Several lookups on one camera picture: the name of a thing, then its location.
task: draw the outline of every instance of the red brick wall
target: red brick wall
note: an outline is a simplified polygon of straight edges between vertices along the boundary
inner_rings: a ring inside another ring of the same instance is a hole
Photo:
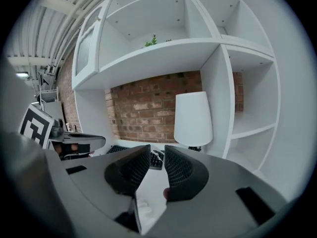
[[[174,143],[175,95],[202,91],[199,71],[148,78],[105,92],[116,138]]]
[[[242,73],[233,73],[234,92],[235,92],[235,112],[243,111],[243,82]]]
[[[71,70],[73,64],[74,51],[66,59],[57,77],[59,97],[62,103],[65,122],[69,122],[71,128],[76,125],[78,132],[81,132],[74,91],[71,89]]]

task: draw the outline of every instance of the small plant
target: small plant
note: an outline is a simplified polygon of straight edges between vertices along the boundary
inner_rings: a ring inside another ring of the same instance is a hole
[[[145,42],[145,47],[149,47],[149,46],[155,45],[157,43],[158,43],[157,36],[155,34],[153,34],[152,41],[151,42]]]

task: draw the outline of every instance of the white shelving unit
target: white shelving unit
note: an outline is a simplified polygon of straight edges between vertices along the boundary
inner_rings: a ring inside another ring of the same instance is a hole
[[[158,43],[145,47],[153,34]],[[104,90],[200,70],[213,126],[205,152],[264,179],[260,167],[274,140],[281,101],[270,47],[242,0],[105,0],[87,16],[74,55],[72,87],[82,130],[107,138],[100,153],[113,144],[133,145],[114,139]],[[233,72],[242,73],[244,90],[244,111],[236,114]]]

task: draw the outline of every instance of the lamp shade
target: lamp shade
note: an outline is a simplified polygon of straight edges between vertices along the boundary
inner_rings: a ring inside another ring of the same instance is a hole
[[[212,141],[212,123],[206,92],[176,95],[175,140],[186,146]]]

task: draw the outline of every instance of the ceiling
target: ceiling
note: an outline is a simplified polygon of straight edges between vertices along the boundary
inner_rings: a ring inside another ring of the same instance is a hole
[[[32,0],[21,14],[3,51],[16,71],[28,72],[24,80],[35,95],[40,88],[54,89],[58,70],[74,48],[85,16],[101,1]],[[39,84],[38,73],[47,84]]]

